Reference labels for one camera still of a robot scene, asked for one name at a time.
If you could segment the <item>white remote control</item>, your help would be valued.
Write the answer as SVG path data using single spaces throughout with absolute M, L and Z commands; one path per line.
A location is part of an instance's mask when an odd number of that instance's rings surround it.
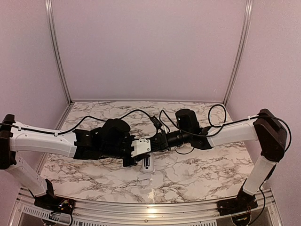
M 142 160 L 141 172 L 152 173 L 154 171 L 153 156 L 150 155 Z

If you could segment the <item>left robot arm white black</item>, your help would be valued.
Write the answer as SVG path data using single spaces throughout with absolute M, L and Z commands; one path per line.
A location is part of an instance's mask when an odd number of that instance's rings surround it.
M 123 165 L 136 165 L 151 152 L 148 139 L 135 139 L 130 126 L 121 119 L 108 119 L 103 126 L 67 131 L 30 127 L 6 115 L 0 124 L 0 168 L 40 198 L 48 209 L 59 206 L 52 184 L 37 174 L 20 152 L 54 153 L 78 160 L 122 159 Z

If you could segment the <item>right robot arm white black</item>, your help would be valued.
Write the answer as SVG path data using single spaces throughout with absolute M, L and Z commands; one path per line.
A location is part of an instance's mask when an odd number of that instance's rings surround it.
M 240 188 L 238 197 L 233 200 L 233 207 L 238 211 L 243 211 L 251 204 L 251 198 L 271 176 L 292 142 L 287 123 L 275 117 L 268 109 L 262 109 L 257 115 L 246 119 L 203 128 L 193 110 L 181 109 L 175 116 L 177 121 L 174 126 L 177 130 L 161 132 L 151 137 L 151 152 L 161 152 L 183 144 L 190 144 L 199 150 L 209 150 L 230 143 L 259 141 L 260 157 Z

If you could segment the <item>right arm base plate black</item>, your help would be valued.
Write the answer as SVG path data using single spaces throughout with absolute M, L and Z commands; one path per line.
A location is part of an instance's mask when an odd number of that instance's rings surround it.
M 246 198 L 230 198 L 217 202 L 217 209 L 220 216 L 231 215 L 243 211 L 250 211 L 258 207 L 255 198 L 247 200 Z

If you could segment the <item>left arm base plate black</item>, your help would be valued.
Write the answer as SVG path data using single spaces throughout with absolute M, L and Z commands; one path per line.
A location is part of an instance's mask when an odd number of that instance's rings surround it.
M 60 212 L 71 215 L 73 213 L 75 200 L 56 196 L 52 183 L 48 179 L 45 179 L 45 182 L 47 185 L 46 193 L 42 196 L 34 196 L 34 205 L 51 210 L 54 213 Z

